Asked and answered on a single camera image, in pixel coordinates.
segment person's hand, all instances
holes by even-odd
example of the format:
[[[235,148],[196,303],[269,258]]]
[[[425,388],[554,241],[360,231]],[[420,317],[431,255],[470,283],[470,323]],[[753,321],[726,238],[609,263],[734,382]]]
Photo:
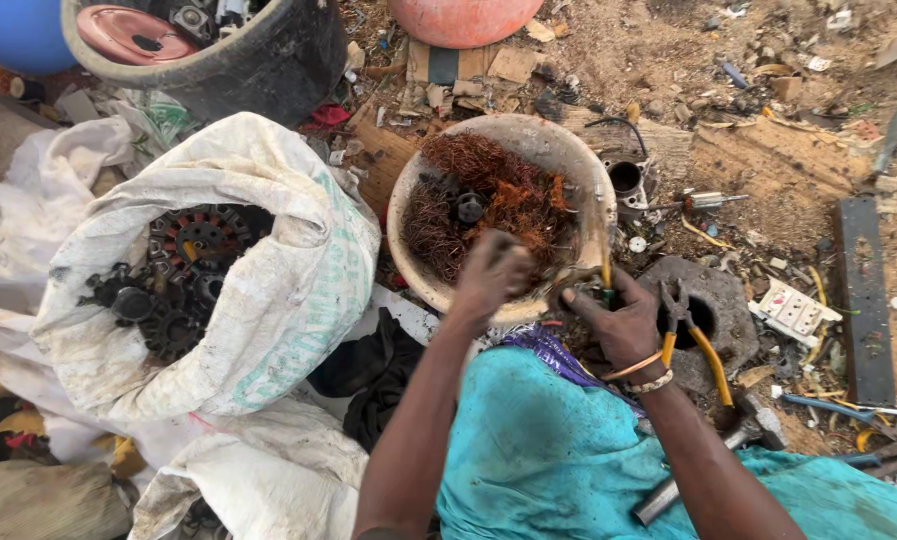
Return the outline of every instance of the person's hand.
[[[611,276],[612,288],[625,304],[618,311],[609,311],[588,293],[577,292],[572,288],[562,291],[562,300],[575,314],[591,325],[611,366],[615,370],[623,370],[644,361],[658,351],[659,331],[655,326],[655,319],[659,307],[658,300],[618,266],[612,267]],[[655,374],[658,371],[657,365],[662,365],[662,362],[652,362],[632,374],[629,379],[632,381],[644,379],[643,372],[648,372],[652,375],[649,381],[654,381],[665,374],[664,370],[661,374]]]
[[[526,290],[534,264],[513,235],[489,228],[465,260],[448,319],[485,332],[499,308]]]

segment yellow-handled pliers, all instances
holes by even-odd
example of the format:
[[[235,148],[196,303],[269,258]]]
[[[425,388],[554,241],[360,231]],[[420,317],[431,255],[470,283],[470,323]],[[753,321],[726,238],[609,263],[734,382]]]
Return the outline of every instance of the yellow-handled pliers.
[[[679,328],[679,321],[684,321],[688,327],[688,333],[695,338],[695,343],[705,353],[708,365],[711,367],[711,373],[715,375],[715,387],[718,388],[718,397],[722,401],[722,405],[732,406],[732,393],[729,391],[729,381],[725,378],[725,368],[722,367],[722,359],[719,353],[712,347],[709,338],[705,336],[705,332],[701,330],[692,318],[692,312],[689,311],[689,291],[685,289],[682,279],[677,280],[679,289],[679,300],[675,301],[669,292],[669,287],[662,280],[658,282],[658,298],[665,306],[668,312],[668,330],[661,342],[661,361],[665,367],[669,367],[672,362],[672,352],[675,350],[675,333]]]

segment blue plastic barrel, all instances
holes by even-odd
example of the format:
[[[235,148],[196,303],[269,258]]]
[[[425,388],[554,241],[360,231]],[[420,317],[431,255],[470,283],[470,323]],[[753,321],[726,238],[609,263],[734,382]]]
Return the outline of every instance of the blue plastic barrel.
[[[77,64],[62,36],[61,0],[0,0],[0,66],[48,75]]]

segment red cloth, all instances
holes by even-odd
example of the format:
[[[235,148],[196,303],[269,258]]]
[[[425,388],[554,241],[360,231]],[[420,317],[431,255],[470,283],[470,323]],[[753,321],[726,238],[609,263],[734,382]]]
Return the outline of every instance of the red cloth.
[[[305,124],[302,126],[302,129],[320,130],[322,128],[331,128],[352,117],[341,104],[337,103],[323,104],[316,108],[309,116],[315,121]]]

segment teal cloth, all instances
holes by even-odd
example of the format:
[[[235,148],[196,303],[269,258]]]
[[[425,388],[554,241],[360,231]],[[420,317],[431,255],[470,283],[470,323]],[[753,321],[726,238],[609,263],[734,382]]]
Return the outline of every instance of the teal cloth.
[[[437,510],[442,537],[695,538],[678,502],[647,528],[634,506],[664,480],[657,438],[607,391],[496,347],[467,367]],[[839,460],[737,453],[808,538],[897,538],[897,487]]]

